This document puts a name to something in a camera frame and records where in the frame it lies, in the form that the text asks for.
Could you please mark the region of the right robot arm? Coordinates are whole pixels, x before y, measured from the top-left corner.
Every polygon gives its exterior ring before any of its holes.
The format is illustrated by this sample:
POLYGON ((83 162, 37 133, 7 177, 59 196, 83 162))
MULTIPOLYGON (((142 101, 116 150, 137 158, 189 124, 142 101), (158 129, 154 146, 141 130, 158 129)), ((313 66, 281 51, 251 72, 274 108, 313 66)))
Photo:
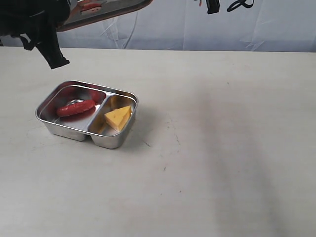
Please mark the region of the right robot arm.
MULTIPOLYGON (((206 3, 208 15, 216 14, 220 12, 219 0, 205 0, 205 3, 206 3)), ((236 0, 228 6, 227 12, 232 12, 241 6, 249 9, 253 7, 254 3, 255 3, 254 0, 252 0, 251 2, 249 2, 248 0, 236 0)))

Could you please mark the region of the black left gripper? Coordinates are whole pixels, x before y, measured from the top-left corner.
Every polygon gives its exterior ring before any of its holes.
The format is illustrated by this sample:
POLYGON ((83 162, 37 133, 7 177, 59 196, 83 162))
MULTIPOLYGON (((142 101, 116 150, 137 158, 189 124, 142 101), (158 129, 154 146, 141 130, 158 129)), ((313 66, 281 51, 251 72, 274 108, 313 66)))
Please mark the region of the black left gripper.
POLYGON ((25 50, 41 53, 51 69, 69 64, 59 47, 57 28, 71 13, 69 0, 2 0, 0 35, 19 38, 25 50))

